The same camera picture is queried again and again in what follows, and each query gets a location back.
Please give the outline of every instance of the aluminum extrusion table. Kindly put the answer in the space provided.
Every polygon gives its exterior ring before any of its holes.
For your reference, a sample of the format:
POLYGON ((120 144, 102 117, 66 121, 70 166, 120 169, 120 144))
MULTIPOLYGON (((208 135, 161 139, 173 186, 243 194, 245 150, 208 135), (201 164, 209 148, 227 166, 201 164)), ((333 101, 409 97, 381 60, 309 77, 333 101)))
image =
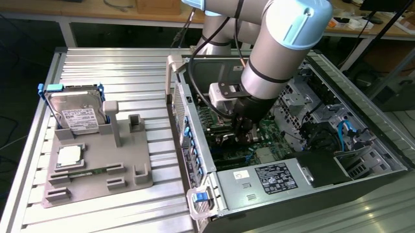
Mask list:
MULTIPOLYGON (((165 57, 169 54, 189 54, 189 51, 69 49, 54 54, 46 84, 101 82, 105 98, 120 102, 117 119, 125 119, 130 113, 145 118, 155 185, 44 209, 40 201, 56 122, 40 101, 2 213, 1 233, 193 231, 164 104, 165 57)), ((353 202, 252 232, 413 232, 413 178, 411 174, 353 202)))

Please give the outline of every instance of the wooden table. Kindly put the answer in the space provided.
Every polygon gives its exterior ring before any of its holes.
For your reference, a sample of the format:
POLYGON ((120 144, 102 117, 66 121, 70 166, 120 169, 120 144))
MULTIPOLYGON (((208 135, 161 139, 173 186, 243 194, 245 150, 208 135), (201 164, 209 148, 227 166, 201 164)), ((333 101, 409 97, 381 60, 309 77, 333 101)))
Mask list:
MULTIPOLYGON (((344 9, 345 11, 353 10, 356 15, 361 13, 359 7, 341 2, 341 0, 332 0, 331 2, 333 8, 344 9)), ((134 5, 134 0, 116 0, 116 3, 118 5, 134 5)), ((60 25, 68 47, 76 47, 76 40, 70 29, 70 23, 73 22, 181 27, 189 12, 191 7, 184 4, 181 4, 180 15, 167 16, 138 14, 136 8, 126 8, 126 12, 121 12, 106 6, 102 0, 84 0, 81 3, 66 2, 62 0, 0 0, 0 13, 6 18, 56 21, 60 25)), ((376 17, 383 19, 384 23, 375 25, 368 32, 363 32, 360 37, 364 38, 364 40, 360 42, 340 70, 344 70, 351 66, 389 20, 380 14, 376 14, 376 17)), ((203 28, 203 22, 204 13, 197 10, 191 27, 203 28)), ((324 35, 357 37, 359 32, 360 30, 352 30, 348 27, 340 29, 327 27, 324 35)), ((415 40, 415 36, 407 34, 396 26, 391 27, 381 38, 391 40, 415 40)))

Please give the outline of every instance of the motherboard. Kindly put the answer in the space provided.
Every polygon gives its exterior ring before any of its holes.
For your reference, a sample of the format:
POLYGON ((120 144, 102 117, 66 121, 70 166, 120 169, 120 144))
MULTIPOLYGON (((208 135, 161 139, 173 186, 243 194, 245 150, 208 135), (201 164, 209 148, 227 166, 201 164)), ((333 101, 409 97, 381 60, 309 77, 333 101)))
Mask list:
POLYGON ((219 117, 207 106, 196 109, 217 171, 275 162, 293 152, 271 113, 259 123, 259 141, 241 145, 235 141, 231 120, 219 117))

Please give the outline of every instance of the hard drive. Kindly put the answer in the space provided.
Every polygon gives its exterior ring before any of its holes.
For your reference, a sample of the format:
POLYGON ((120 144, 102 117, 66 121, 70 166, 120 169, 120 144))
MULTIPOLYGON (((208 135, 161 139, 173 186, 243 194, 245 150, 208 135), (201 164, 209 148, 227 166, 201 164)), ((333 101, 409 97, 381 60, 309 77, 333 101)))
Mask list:
POLYGON ((58 129, 70 129, 73 134, 96 133, 97 126, 106 124, 101 85, 64 87, 62 84, 49 84, 42 95, 58 129))

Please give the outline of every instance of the power supply label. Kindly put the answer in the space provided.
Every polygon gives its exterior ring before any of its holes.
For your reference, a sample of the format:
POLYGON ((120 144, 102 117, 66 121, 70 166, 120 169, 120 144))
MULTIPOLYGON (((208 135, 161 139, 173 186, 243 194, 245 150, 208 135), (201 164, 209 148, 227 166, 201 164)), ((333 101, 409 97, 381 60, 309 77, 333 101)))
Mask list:
POLYGON ((285 163, 257 167, 255 171, 267 194, 299 187, 285 163))
POLYGON ((72 131, 97 129, 93 108, 62 110, 62 115, 72 131))

